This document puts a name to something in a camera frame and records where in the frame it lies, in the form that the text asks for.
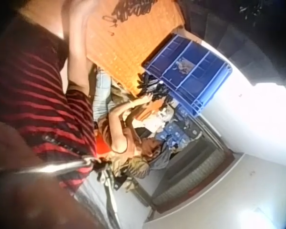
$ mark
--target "dark fabric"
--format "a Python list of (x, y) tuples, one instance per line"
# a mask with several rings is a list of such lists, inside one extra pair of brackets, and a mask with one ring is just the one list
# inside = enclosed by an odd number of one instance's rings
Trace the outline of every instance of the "dark fabric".
[[(87, 155), (95, 153), (92, 108), (82, 92), (64, 95), (60, 71), (66, 44), (40, 26), (16, 17), (0, 37), (0, 122), (16, 128), (40, 158), (72, 160), (79, 156), (43, 141), (49, 135)], [(89, 169), (64, 176), (76, 189)]]

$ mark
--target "hand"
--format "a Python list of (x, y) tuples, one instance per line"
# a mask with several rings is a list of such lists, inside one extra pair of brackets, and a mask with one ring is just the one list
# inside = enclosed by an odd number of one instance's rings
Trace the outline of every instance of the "hand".
[(137, 98), (134, 102), (136, 103), (136, 105), (142, 105), (142, 104), (149, 103), (152, 99), (153, 99), (153, 94), (149, 93), (140, 98)]
[(100, 0), (71, 0), (70, 17), (88, 18), (99, 2)]
[[(42, 163), (14, 128), (0, 123), (0, 167), (14, 169)], [(3, 228), (99, 228), (97, 221), (59, 186), (56, 179), (3, 177), (0, 224)]]

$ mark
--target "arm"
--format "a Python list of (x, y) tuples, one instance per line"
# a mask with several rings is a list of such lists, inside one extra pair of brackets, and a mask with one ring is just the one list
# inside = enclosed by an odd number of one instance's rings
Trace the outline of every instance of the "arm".
[(136, 107), (126, 118), (125, 120), (125, 124), (128, 128), (130, 128), (132, 135), (133, 135), (133, 139), (135, 140), (135, 142), (139, 142), (141, 143), (141, 139), (140, 137), (137, 135), (137, 132), (135, 131), (134, 127), (133, 127), (133, 120), (134, 118), (139, 115), (142, 111), (144, 110), (144, 108), (142, 106), (138, 106)]
[(87, 61), (86, 30), (89, 15), (98, 0), (72, 0), (69, 11), (69, 88), (89, 95), (89, 71), (92, 63)]
[(127, 139), (123, 134), (120, 115), (132, 107), (148, 103), (151, 99), (152, 95), (147, 95), (142, 98), (135, 99), (134, 101), (123, 103), (110, 111), (108, 117), (112, 138), (111, 149), (113, 151), (123, 153), (127, 149)]
[(86, 28), (88, 17), (70, 16), (68, 80), (70, 90), (89, 95), (89, 62), (86, 58)]

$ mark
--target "blue plastic crate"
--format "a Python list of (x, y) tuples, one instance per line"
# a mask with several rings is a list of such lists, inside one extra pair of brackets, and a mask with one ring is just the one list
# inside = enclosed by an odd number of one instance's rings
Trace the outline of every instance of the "blue plastic crate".
[(186, 38), (175, 35), (144, 68), (171, 89), (191, 116), (196, 117), (232, 73), (221, 58)]

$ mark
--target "white wall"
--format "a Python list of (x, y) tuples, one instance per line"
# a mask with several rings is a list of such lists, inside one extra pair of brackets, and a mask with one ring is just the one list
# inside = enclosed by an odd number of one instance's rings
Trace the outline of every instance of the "white wall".
[(286, 165), (284, 87), (273, 83), (252, 86), (233, 66), (233, 73), (202, 116), (233, 151)]
[(144, 229), (253, 229), (241, 216), (260, 208), (277, 229), (286, 225), (286, 166), (245, 155), (204, 196)]

